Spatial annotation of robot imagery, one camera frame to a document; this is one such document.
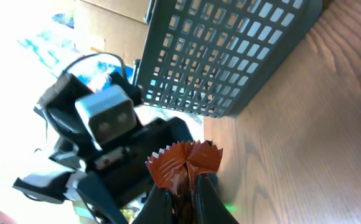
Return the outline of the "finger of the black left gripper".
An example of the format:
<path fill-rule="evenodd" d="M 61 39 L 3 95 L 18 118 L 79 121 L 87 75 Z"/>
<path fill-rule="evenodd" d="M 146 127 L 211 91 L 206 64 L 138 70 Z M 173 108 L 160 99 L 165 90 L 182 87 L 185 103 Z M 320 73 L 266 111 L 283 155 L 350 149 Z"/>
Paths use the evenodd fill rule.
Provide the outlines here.
<path fill-rule="evenodd" d="M 74 172 L 32 172 L 25 177 L 18 177 L 12 188 L 20 191 L 26 198 L 35 202 L 63 204 L 67 197 L 66 186 Z"/>
<path fill-rule="evenodd" d="M 96 173 L 92 172 L 80 179 L 76 191 L 98 223 L 128 224 Z"/>

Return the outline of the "red chocolate bar wrapper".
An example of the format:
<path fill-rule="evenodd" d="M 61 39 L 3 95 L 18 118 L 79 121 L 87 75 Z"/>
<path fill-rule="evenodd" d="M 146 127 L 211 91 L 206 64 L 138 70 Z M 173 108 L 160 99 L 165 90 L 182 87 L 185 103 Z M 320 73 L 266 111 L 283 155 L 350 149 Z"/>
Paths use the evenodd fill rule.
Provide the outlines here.
<path fill-rule="evenodd" d="M 197 223 L 197 176 L 217 173 L 222 156 L 223 149 L 210 141 L 178 141 L 147 158 L 145 164 L 155 185 L 172 194 L 177 223 Z"/>

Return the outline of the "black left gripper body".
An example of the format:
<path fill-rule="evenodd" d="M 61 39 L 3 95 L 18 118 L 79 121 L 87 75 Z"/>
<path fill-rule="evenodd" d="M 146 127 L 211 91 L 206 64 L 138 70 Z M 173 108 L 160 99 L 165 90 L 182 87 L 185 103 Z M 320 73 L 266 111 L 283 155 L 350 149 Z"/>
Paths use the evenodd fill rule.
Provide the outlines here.
<path fill-rule="evenodd" d="M 184 120 L 158 118 L 145 126 L 138 124 L 129 133 L 104 145 L 101 151 L 91 144 L 76 151 L 67 140 L 59 140 L 49 158 L 71 169 L 84 168 L 84 177 L 96 173 L 121 208 L 151 190 L 153 180 L 145 162 L 153 152 L 190 140 L 192 135 Z M 76 191 L 80 179 L 76 181 L 75 192 L 82 200 Z"/>

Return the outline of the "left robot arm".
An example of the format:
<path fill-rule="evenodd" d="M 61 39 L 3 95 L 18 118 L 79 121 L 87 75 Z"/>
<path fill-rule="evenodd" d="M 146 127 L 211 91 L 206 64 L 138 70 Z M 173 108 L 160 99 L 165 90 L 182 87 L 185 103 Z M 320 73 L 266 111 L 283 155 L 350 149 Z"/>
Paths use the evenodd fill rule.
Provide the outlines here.
<path fill-rule="evenodd" d="M 141 90 L 119 73 L 94 93 L 63 73 L 39 98 L 35 112 L 59 134 L 54 151 L 13 187 L 27 198 L 54 204 L 80 201 L 98 223 L 125 223 L 121 209 L 147 195 L 136 223 L 177 223 L 175 199 L 159 189 L 146 166 L 160 148 L 189 141 L 180 118 L 141 124 L 134 107 Z"/>

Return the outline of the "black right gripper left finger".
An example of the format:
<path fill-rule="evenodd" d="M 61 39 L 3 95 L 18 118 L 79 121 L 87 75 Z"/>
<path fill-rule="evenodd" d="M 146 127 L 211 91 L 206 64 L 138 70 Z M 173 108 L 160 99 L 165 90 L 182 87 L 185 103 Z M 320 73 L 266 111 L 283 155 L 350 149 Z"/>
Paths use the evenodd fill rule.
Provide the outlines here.
<path fill-rule="evenodd" d="M 133 224 L 173 224 L 171 192 L 154 185 Z"/>

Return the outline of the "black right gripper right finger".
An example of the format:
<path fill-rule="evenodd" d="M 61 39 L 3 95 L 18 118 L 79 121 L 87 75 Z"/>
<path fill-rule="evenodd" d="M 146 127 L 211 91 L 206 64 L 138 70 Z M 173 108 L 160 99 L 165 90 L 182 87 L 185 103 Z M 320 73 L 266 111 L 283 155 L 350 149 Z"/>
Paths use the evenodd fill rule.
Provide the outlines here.
<path fill-rule="evenodd" d="M 195 209 L 198 224 L 238 224 L 220 200 L 208 174 L 197 176 Z"/>

